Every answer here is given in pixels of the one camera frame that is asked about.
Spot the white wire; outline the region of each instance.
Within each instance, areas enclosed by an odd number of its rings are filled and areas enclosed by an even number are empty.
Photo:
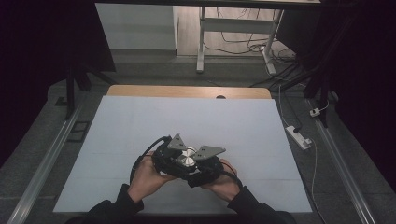
[[[280,117],[283,119],[283,122],[285,122],[285,124],[286,125],[288,125],[288,127],[289,127],[289,124],[286,122],[286,120],[285,120],[285,118],[283,118],[283,111],[282,111],[282,103],[280,102],[280,87],[281,87],[282,85],[279,85],[279,108],[280,108]]]
[[[317,175],[317,167],[318,167],[318,148],[317,148],[317,144],[315,143],[314,139],[311,139],[311,140],[312,140],[312,142],[314,143],[314,146],[315,146],[315,169],[314,169],[314,177],[312,178],[311,196],[312,196],[312,201],[314,202],[315,207],[317,208],[319,215],[321,216],[322,220],[326,224],[326,221],[324,220],[323,215],[319,212],[318,205],[317,205],[317,202],[315,201],[315,196],[314,196],[315,177]]]
[[[319,111],[326,109],[328,106],[329,106],[329,100],[327,100],[327,105],[325,107],[321,108]]]

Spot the person's left hand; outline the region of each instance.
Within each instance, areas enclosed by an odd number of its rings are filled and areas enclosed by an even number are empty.
[[[140,162],[134,173],[134,179],[128,188],[131,199],[138,203],[143,198],[153,194],[166,182],[176,179],[171,175],[161,175],[155,168],[150,156],[146,156]]]

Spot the wooden table edge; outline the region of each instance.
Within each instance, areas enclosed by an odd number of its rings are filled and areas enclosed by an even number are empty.
[[[107,95],[182,98],[224,96],[226,99],[272,99],[271,93],[265,88],[240,87],[113,85],[108,89]]]

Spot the silver metal disc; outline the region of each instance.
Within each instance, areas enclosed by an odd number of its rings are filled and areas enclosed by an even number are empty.
[[[177,161],[187,167],[195,165],[195,160],[192,158],[195,151],[195,148],[187,147],[187,150],[183,151],[183,153],[177,158]]]

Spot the black mechanical device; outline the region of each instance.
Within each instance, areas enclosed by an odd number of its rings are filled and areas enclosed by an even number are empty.
[[[137,159],[131,172],[131,182],[139,163],[161,141],[163,143],[157,147],[151,156],[157,172],[187,180],[191,188],[211,183],[219,178],[220,175],[231,177],[238,183],[240,188],[242,187],[242,183],[235,174],[224,171],[223,165],[217,157],[217,155],[226,150],[225,148],[201,146],[196,150],[194,147],[187,147],[179,133],[174,138],[164,136],[158,139]]]

